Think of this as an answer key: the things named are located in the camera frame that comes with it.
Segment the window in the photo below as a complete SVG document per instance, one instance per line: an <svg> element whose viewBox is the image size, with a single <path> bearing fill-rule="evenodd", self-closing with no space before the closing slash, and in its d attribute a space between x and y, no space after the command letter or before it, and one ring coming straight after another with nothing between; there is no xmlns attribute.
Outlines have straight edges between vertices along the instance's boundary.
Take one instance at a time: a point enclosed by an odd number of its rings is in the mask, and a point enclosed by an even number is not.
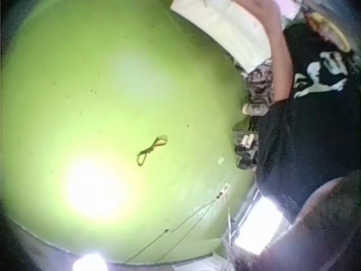
<svg viewBox="0 0 361 271"><path fill-rule="evenodd" d="M260 254L272 240L282 218L276 206L269 199L262 197L241 225L235 244L254 254Z"/></svg>

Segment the person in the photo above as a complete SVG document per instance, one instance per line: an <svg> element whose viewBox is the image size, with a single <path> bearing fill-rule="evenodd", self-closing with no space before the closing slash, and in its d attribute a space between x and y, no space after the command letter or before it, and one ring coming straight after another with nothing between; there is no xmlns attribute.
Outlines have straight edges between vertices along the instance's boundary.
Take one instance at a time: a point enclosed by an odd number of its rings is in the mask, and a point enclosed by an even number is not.
<svg viewBox="0 0 361 271"><path fill-rule="evenodd" d="M261 22L271 47L274 103L257 117L257 186L293 224L259 256L231 248L234 269L353 270L361 263L360 74L305 23L282 31L273 0L234 1Z"/></svg>

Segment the power outlet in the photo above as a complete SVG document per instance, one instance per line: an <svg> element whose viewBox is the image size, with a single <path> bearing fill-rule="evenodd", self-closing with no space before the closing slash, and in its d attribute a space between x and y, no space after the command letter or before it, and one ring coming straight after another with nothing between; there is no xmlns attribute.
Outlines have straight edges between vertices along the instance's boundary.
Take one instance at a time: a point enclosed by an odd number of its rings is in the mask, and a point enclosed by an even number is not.
<svg viewBox="0 0 361 271"><path fill-rule="evenodd" d="M220 200L224 197L225 193L228 191L228 189L231 187L231 185L226 182L222 188L220 189L220 191L217 193L217 195L215 196L216 200Z"/></svg>

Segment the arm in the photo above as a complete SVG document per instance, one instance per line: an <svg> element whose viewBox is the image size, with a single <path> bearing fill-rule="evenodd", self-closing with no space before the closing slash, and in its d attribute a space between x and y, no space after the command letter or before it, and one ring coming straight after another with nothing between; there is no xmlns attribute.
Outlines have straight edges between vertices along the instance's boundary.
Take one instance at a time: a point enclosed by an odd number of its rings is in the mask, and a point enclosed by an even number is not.
<svg viewBox="0 0 361 271"><path fill-rule="evenodd" d="M281 28L279 6L273 0L234 0L263 25L271 46L274 100L287 99L293 82L292 60Z"/></svg>
<svg viewBox="0 0 361 271"><path fill-rule="evenodd" d="M293 82L292 60L282 29L274 29L267 35L272 55L274 100L277 102L289 97Z"/></svg>

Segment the knotted string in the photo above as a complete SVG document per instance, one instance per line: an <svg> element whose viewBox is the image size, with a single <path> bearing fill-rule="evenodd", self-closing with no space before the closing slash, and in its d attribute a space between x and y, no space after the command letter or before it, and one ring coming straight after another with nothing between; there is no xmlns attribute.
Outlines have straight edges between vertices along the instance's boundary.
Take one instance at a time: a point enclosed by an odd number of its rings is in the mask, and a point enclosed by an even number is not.
<svg viewBox="0 0 361 271"><path fill-rule="evenodd" d="M167 142L168 142L168 137L166 135L158 136L149 148L145 149L144 151L140 151L137 154L138 166L141 167L144 164L144 162L146 161L147 155L150 154L152 151L154 151L155 147L164 146L167 144Z"/></svg>

